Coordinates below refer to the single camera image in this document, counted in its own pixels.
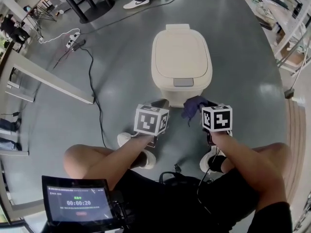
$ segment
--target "knee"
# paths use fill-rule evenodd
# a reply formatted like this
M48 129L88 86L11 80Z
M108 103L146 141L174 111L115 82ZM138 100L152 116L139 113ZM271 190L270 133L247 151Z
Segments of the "knee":
M64 169L71 178L76 178L73 177L72 174L76 172L82 152L83 152L83 145L76 144L68 148L64 154L63 157Z
M292 160L292 151L290 147L285 143L277 142L271 144L271 149L273 150L271 152L273 155L272 159L278 164L277 166L279 166L283 175L285 175Z
M69 149L67 149L64 154L64 164L80 155L82 149L83 149L82 144L75 144L72 145Z
M284 159L290 160L292 158L292 151L290 147L281 142L271 144L271 147L274 151L277 151L279 155L281 155Z

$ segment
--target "hand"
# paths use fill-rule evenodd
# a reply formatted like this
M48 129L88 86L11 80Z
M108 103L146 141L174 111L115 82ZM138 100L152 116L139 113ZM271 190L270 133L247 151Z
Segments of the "hand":
M219 132L210 131L210 135L212 136L213 143L215 143L216 145L219 145L219 142L221 142L222 138L228 134L226 131L219 131Z
M133 139L137 140L140 143L147 145L149 142L151 142L154 139L154 136L153 135L142 135L142 136L137 136Z

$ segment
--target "power strip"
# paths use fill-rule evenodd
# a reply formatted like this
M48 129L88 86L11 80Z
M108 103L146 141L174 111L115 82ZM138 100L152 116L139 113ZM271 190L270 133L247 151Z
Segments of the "power strip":
M78 37L80 36L80 33L75 33L75 34L71 34L69 36L70 40L69 42L66 44L66 47L68 49L70 49L72 47L72 45L74 44L74 42L77 42Z

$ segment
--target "timer display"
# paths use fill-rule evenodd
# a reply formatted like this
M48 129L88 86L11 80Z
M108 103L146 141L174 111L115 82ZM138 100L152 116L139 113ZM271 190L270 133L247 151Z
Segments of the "timer display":
M91 205L91 201L67 201L67 205Z
M47 188L53 221L90 222L113 218L104 188Z

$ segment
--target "trash can lid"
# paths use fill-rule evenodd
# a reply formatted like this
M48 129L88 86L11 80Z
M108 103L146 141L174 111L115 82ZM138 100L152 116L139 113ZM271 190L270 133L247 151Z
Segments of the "trash can lid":
M210 60L203 36L195 30L165 30L156 37L155 66L166 78L199 78Z

